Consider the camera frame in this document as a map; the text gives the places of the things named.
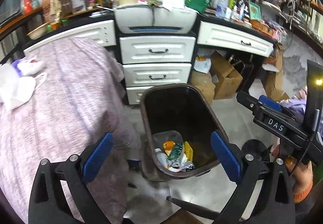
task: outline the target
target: drawer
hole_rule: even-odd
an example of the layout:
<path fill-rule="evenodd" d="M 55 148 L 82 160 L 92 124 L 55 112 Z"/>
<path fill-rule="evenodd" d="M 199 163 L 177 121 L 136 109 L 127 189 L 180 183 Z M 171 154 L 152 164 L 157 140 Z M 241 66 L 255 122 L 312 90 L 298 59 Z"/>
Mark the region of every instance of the drawer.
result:
<path fill-rule="evenodd" d="M 191 62 L 194 37 L 136 36 L 120 38 L 123 64 Z"/>
<path fill-rule="evenodd" d="M 152 88 L 153 86 L 141 86 L 141 87 L 127 87 L 127 96 L 130 105 L 140 104 L 140 99 L 143 92 Z"/>
<path fill-rule="evenodd" d="M 34 49 L 48 44 L 52 41 L 65 37 L 84 37 L 94 40 L 96 43 L 106 47 L 116 45 L 116 35 L 114 32 L 114 21 L 99 21 L 50 36 L 24 50 L 24 53 L 31 52 Z"/>
<path fill-rule="evenodd" d="M 126 87 L 187 83 L 190 63 L 146 63 L 124 65 Z"/>
<path fill-rule="evenodd" d="M 273 44 L 244 31 L 201 21 L 198 44 L 229 48 L 268 57 Z"/>

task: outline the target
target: black drawer handle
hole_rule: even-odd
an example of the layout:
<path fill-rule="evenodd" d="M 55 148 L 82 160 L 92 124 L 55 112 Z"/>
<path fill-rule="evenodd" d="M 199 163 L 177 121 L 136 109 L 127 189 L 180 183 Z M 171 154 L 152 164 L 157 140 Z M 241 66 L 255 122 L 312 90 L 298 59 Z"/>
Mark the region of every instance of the black drawer handle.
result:
<path fill-rule="evenodd" d="M 149 78 L 151 80 L 163 80 L 163 79 L 166 79 L 166 75 L 164 74 L 164 77 L 163 78 L 153 78 L 151 75 L 149 75 Z"/>
<path fill-rule="evenodd" d="M 165 51 L 157 51 L 157 52 L 154 52 L 152 49 L 149 49 L 148 51 L 151 52 L 151 53 L 166 53 L 169 50 L 168 49 L 165 49 Z"/>
<path fill-rule="evenodd" d="M 245 43 L 245 42 L 243 42 L 243 40 L 241 40 L 241 43 L 244 44 L 244 45 L 251 46 L 251 43 L 250 42 L 249 43 Z"/>

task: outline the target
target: trash can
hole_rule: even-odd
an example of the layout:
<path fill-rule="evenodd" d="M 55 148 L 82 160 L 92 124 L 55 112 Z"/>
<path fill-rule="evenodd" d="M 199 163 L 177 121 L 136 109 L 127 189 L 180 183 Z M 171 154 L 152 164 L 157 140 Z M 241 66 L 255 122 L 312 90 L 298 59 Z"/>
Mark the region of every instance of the trash can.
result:
<path fill-rule="evenodd" d="M 196 87 L 179 83 L 150 88 L 142 96 L 141 112 L 150 157 L 164 175 L 164 179 L 200 176 L 220 163 L 211 147 L 211 134 L 219 130 L 225 139 L 228 140 L 228 137 Z M 188 141 L 192 147 L 195 170 L 171 172 L 159 163 L 152 135 L 171 130 L 179 132 L 183 141 Z"/>

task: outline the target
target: bedspread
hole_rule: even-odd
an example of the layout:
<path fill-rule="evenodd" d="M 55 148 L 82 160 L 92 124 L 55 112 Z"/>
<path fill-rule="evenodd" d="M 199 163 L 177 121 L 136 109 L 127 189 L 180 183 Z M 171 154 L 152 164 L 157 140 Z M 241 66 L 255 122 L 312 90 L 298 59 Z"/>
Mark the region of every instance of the bedspread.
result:
<path fill-rule="evenodd" d="M 42 72 L 48 75 L 24 105 L 11 112 L 0 105 L 0 188 L 27 223 L 29 196 L 41 159 L 65 161 L 111 132 L 113 149 L 87 187 L 110 222 L 121 223 L 128 170 L 123 149 L 135 137 L 123 113 L 122 66 L 87 38 L 60 39 L 27 56 L 43 60 Z M 81 220 L 66 182 L 62 183 L 73 215 Z"/>

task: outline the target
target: clear plastic container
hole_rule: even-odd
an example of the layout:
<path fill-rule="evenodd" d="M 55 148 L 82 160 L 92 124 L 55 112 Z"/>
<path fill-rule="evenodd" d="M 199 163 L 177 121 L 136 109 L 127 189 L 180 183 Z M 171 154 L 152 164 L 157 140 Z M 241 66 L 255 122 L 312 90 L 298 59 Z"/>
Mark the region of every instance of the clear plastic container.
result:
<path fill-rule="evenodd" d="M 216 5 L 215 16 L 220 19 L 224 19 L 227 6 L 228 6 L 228 0 L 218 0 L 218 3 Z"/>

